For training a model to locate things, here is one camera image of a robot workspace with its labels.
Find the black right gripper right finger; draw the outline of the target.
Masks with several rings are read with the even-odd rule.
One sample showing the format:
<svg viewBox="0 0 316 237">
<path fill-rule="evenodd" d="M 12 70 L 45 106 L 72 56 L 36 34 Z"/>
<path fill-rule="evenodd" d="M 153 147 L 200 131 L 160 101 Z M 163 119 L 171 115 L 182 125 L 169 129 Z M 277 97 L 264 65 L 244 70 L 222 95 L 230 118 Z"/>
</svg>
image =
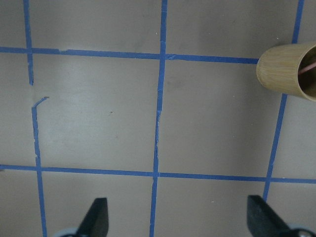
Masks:
<svg viewBox="0 0 316 237">
<path fill-rule="evenodd" d="M 253 237 L 295 237 L 296 231 L 258 195 L 247 197 L 247 227 Z"/>
</svg>

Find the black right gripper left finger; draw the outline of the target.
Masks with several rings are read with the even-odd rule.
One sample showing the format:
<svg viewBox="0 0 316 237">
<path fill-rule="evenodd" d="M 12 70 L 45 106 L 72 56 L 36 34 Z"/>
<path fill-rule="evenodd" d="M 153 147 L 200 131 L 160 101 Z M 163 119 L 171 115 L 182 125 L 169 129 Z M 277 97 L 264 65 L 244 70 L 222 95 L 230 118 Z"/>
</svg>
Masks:
<svg viewBox="0 0 316 237">
<path fill-rule="evenodd" d="M 107 198 L 96 198 L 77 229 L 76 237 L 106 237 L 109 231 Z"/>
</svg>

